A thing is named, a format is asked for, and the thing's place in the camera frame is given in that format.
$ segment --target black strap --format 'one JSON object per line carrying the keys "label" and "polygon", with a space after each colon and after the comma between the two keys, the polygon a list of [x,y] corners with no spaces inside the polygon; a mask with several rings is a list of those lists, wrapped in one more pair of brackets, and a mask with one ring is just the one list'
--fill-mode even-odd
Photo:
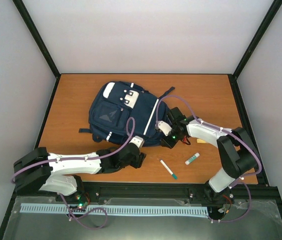
{"label": "black strap", "polygon": [[92,131],[88,128],[80,128],[79,129],[79,133],[87,133],[87,134],[91,134]]}
{"label": "black strap", "polygon": [[171,91],[173,91],[175,89],[175,87],[171,87],[170,89],[168,89],[162,96],[159,97],[159,99],[167,96],[168,94],[170,94]]}

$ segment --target backpack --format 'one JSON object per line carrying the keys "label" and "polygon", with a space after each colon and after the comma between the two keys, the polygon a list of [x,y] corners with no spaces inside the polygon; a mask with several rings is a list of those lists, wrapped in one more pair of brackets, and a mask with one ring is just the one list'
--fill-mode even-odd
{"label": "backpack", "polygon": [[[135,119],[134,136],[144,139],[144,147],[159,146],[164,134],[155,129],[158,101],[175,88],[171,87],[157,98],[141,86],[130,82],[111,81],[98,92],[89,110],[90,128],[80,128],[79,133],[91,133],[92,139],[114,144],[123,144],[128,136],[126,123],[129,117]],[[158,121],[167,120],[169,108],[163,101],[158,111]]]}

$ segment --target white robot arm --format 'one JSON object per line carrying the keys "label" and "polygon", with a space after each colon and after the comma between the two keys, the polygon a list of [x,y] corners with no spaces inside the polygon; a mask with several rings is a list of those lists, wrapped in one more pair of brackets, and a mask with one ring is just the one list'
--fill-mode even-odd
{"label": "white robot arm", "polygon": [[114,173],[128,165],[140,168],[146,156],[139,150],[143,143],[141,137],[135,136],[115,154],[111,149],[102,149],[81,155],[62,155],[48,153],[44,147],[36,148],[14,163],[14,172],[35,162],[48,162],[17,174],[15,190],[20,194],[39,190],[71,195],[78,187],[77,178],[71,175]]}
{"label": "white robot arm", "polygon": [[226,133],[234,134],[258,155],[256,147],[243,128],[223,128],[224,131],[215,130],[208,127],[215,125],[210,123],[207,125],[202,124],[203,120],[200,118],[197,121],[193,117],[185,117],[177,107],[170,110],[169,120],[172,122],[172,127],[163,121],[158,122],[158,129],[165,135],[162,146],[172,148],[177,141],[193,137],[202,139],[219,149],[222,168],[207,182],[211,199],[230,186],[242,174],[257,167],[257,162],[249,151]]}

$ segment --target wooden table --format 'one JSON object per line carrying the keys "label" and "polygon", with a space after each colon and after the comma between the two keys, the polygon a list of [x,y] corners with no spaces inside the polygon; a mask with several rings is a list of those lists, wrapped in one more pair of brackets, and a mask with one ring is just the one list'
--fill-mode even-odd
{"label": "wooden table", "polygon": [[[91,134],[78,133],[79,128],[88,128],[88,111],[100,90],[109,81],[121,80],[136,83],[160,96],[171,86],[174,95],[186,99],[195,114],[204,121],[227,128],[241,126],[227,75],[214,74],[62,74],[48,119],[40,140],[40,147],[50,153],[84,154],[99,149],[117,146],[106,141],[96,143]],[[187,107],[178,99],[165,101],[170,108],[179,107],[190,115]],[[190,138],[191,146],[181,142],[173,149],[144,147],[147,156],[139,169],[131,166],[111,174],[81,174],[84,181],[98,182],[142,182],[142,183],[205,183],[220,168],[217,148],[211,144],[196,143]],[[185,161],[200,153],[190,165]],[[174,180],[161,165],[163,159],[177,175]],[[255,176],[247,177],[246,183],[257,184]]]}

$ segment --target purple cable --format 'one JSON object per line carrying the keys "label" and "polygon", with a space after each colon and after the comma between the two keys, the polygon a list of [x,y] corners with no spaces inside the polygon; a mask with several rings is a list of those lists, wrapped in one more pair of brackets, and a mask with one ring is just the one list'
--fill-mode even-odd
{"label": "purple cable", "polygon": [[[67,210],[69,211],[69,214],[70,214],[70,215],[72,216],[72,218],[73,218],[78,224],[80,224],[82,227],[84,227],[84,228],[86,228],[86,229],[89,229],[89,230],[97,230],[97,229],[101,229],[102,227],[104,227],[104,226],[106,225],[108,216],[107,216],[107,212],[106,212],[106,210],[105,210],[104,208],[95,207],[95,208],[91,209],[90,211],[88,211],[87,213],[85,213],[84,215],[82,215],[82,216],[80,216],[80,217],[76,217],[76,216],[74,215],[74,213],[72,212],[71,208],[69,207],[69,205],[67,204],[67,202],[66,202],[64,196],[63,196],[62,194],[60,194],[60,193],[59,193],[59,195],[60,195],[60,197],[62,198],[62,200],[63,200],[63,202],[64,202],[64,204],[65,204]],[[98,227],[89,227],[89,226],[86,226],[86,225],[84,225],[83,223],[81,223],[81,222],[79,221],[79,219],[82,219],[82,218],[86,217],[87,215],[89,215],[91,212],[93,212],[93,211],[95,211],[95,210],[101,210],[101,211],[103,211],[104,214],[105,214],[105,221],[104,221],[104,223],[103,223],[101,226],[98,226]]]}
{"label": "purple cable", "polygon": [[128,135],[128,137],[130,136],[129,124],[126,124],[126,134]]}
{"label": "purple cable", "polygon": [[[246,215],[251,211],[251,208],[252,208],[252,196],[251,196],[250,189],[249,189],[249,187],[247,186],[247,184],[245,182],[242,181],[240,183],[244,184],[244,186],[246,187],[247,193],[249,195],[249,200],[250,200],[249,207],[247,208],[246,212],[242,216],[239,216],[238,218],[232,219],[232,220],[226,220],[226,221],[221,220],[220,223],[228,224],[228,223],[236,222],[236,221],[241,220],[242,218],[246,217]],[[211,220],[211,221],[217,221],[217,220],[211,219],[209,216],[208,216],[208,219]]]}
{"label": "purple cable", "polygon": [[[163,99],[166,99],[166,98],[177,98],[179,100],[181,100],[182,102],[185,103],[185,105],[189,108],[189,110],[191,111],[191,114],[193,115],[194,119],[199,122],[200,124],[203,124],[211,129],[215,129],[217,131],[221,131],[221,128],[216,126],[216,125],[212,125],[212,124],[209,124],[207,122],[201,122],[195,115],[194,111],[192,110],[190,104],[185,101],[183,98],[181,98],[180,96],[177,96],[177,95],[168,95],[168,96],[165,96],[163,98],[161,98],[156,106],[156,124],[158,124],[158,112],[159,112],[159,106],[162,102]],[[253,175],[256,175],[256,174],[259,174],[261,171],[262,171],[262,164],[261,164],[261,161],[259,160],[259,158],[257,157],[257,155],[254,153],[254,151],[245,143],[243,142],[239,137],[235,136],[234,134],[232,134],[231,132],[223,129],[222,130],[224,133],[230,135],[231,137],[233,137],[235,140],[237,140],[240,144],[242,144],[246,149],[247,151],[250,152],[250,154],[255,158],[257,164],[258,164],[258,170],[256,172],[251,172],[251,173],[246,173],[246,174],[243,174],[241,177],[247,177],[247,176],[253,176]],[[238,179],[235,180],[234,182],[232,182],[231,184],[231,187],[233,188],[234,186],[236,186],[236,184],[238,183]]]}
{"label": "purple cable", "polygon": [[[129,142],[130,140],[132,139],[132,136],[133,136],[133,133],[134,133],[134,130],[135,130],[135,119],[133,117],[129,117],[129,119],[127,120],[127,123],[126,123],[126,126],[129,125],[129,122],[130,120],[132,120],[133,122],[133,126],[132,126],[132,130],[131,130],[131,134],[128,134],[129,137],[127,138],[127,140],[125,141],[125,143],[119,147],[117,150],[115,150],[114,152],[111,152],[109,154],[106,154],[106,155],[103,155],[103,156],[94,156],[94,157],[89,157],[87,160],[96,160],[96,159],[104,159],[104,158],[107,158],[109,156],[112,156],[113,154],[116,154],[118,153],[119,151],[121,151]],[[61,161],[68,161],[68,160],[85,160],[85,157],[64,157],[60,160]],[[46,163],[51,163],[51,162],[56,162],[56,159],[50,159],[50,160],[44,160],[44,161],[39,161],[39,162],[36,162],[36,163],[33,163],[29,166],[26,166],[24,168],[22,168],[21,170],[17,171],[16,173],[14,173],[11,177],[11,180],[10,182],[11,183],[15,183],[15,177],[18,176],[19,174],[25,172],[26,170],[29,170],[30,168],[33,168],[33,167],[36,167],[38,165],[42,165],[42,164],[46,164]]]}

